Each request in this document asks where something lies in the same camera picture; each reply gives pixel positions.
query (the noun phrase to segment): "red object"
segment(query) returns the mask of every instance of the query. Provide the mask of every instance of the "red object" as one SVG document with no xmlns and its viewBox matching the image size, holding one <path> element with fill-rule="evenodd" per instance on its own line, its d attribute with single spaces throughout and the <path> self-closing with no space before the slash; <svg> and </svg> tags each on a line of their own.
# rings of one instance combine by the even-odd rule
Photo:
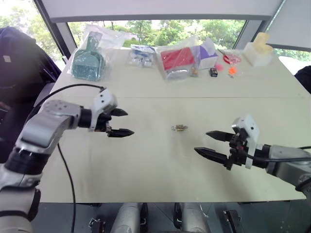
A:
<svg viewBox="0 0 311 233">
<path fill-rule="evenodd" d="M 164 70 L 195 64 L 194 56 L 189 47 L 181 50 L 170 50 L 161 53 Z"/>
<path fill-rule="evenodd" d="M 223 60 L 228 64 L 237 64 L 241 62 L 241 58 L 236 55 L 224 55 Z"/>
</svg>

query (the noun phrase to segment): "metal bracket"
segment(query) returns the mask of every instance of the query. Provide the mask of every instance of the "metal bracket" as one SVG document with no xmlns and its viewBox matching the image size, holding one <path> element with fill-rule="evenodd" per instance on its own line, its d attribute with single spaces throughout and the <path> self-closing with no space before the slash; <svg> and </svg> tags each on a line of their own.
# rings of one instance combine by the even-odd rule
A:
<svg viewBox="0 0 311 233">
<path fill-rule="evenodd" d="M 233 233 L 244 233 L 241 224 L 241 217 L 236 210 L 223 211 L 226 221 L 230 224 Z"/>
<path fill-rule="evenodd" d="M 88 227 L 91 228 L 91 233 L 104 233 L 106 223 L 101 221 L 100 218 L 91 218 Z"/>
</svg>

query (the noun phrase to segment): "small black object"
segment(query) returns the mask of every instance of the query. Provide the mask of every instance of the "small black object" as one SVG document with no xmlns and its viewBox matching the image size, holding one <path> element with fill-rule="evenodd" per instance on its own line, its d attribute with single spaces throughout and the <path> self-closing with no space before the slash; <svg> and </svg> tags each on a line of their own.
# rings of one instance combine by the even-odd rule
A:
<svg viewBox="0 0 311 233">
<path fill-rule="evenodd" d="M 194 150 L 206 159 L 225 165 L 228 158 L 225 154 L 220 154 L 215 150 L 205 147 L 195 147 Z"/>
<path fill-rule="evenodd" d="M 311 178 L 301 182 L 299 185 L 295 187 L 295 190 L 298 192 L 302 192 L 304 189 L 307 189 L 311 184 Z"/>
<path fill-rule="evenodd" d="M 140 210 L 140 233 L 148 232 L 148 205 L 143 203 Z"/>
<path fill-rule="evenodd" d="M 91 233 L 104 233 L 106 223 L 100 218 L 92 218 L 88 226 L 91 228 Z"/>
<path fill-rule="evenodd" d="M 110 115 L 115 116 L 115 117 L 122 117 L 122 116 L 127 116 L 128 113 L 121 108 L 115 108 L 114 110 L 110 112 Z"/>
<path fill-rule="evenodd" d="M 223 142 L 230 142 L 232 137 L 234 136 L 233 133 L 226 133 L 218 130 L 214 131 L 209 131 L 206 133 L 206 135 L 218 140 L 218 141 L 223 141 Z"/>
<path fill-rule="evenodd" d="M 108 137 L 127 137 L 134 134 L 133 131 L 128 129 L 118 129 L 118 130 L 111 130 L 108 133 Z"/>
<path fill-rule="evenodd" d="M 173 223 L 177 229 L 181 229 L 182 211 L 179 202 L 175 202 L 174 204 Z"/>
<path fill-rule="evenodd" d="M 225 210 L 223 211 L 223 214 L 233 233 L 244 233 L 241 217 L 236 210 Z"/>
<path fill-rule="evenodd" d="M 217 69 L 215 67 L 212 67 L 210 70 L 209 70 L 209 74 L 211 77 L 217 77 L 218 76 L 218 72 L 217 72 Z"/>
</svg>

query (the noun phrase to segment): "white container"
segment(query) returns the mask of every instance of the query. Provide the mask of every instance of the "white container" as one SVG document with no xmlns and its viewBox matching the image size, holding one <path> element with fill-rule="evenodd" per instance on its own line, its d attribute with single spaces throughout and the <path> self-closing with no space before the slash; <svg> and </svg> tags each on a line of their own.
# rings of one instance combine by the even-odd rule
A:
<svg viewBox="0 0 311 233">
<path fill-rule="evenodd" d="M 249 42 L 243 50 L 244 57 L 254 67 L 262 67 L 268 65 L 273 56 L 273 48 L 268 45 L 262 45 L 261 51 L 259 52 L 253 43 Z"/>
</svg>

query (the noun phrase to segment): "wall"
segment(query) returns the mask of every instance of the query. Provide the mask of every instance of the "wall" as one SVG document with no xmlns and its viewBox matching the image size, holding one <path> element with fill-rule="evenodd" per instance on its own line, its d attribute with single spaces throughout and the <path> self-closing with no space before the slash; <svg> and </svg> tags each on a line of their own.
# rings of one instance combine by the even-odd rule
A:
<svg viewBox="0 0 311 233">
<path fill-rule="evenodd" d="M 311 0 L 287 0 L 268 33 L 270 44 L 311 48 Z"/>
<path fill-rule="evenodd" d="M 161 19 L 159 15 L 271 16 L 281 0 L 42 0 L 52 22 Z"/>
</svg>

